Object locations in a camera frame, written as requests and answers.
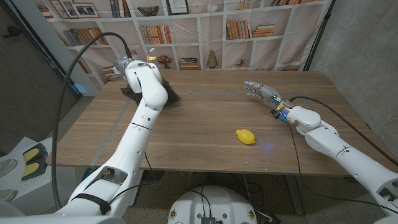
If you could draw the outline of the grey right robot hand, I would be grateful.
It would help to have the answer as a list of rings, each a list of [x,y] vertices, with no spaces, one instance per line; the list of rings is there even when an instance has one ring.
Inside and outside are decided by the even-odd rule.
[[[248,96],[262,100],[271,108],[271,114],[275,119],[286,121],[288,113],[294,107],[291,102],[285,100],[279,92],[270,86],[252,81],[244,81],[244,84]]]

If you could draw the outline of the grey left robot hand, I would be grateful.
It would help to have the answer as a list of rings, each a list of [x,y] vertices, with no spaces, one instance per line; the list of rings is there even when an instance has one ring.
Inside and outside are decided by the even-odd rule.
[[[127,66],[133,61],[133,58],[124,57],[114,63],[114,72],[120,75],[126,74]]]

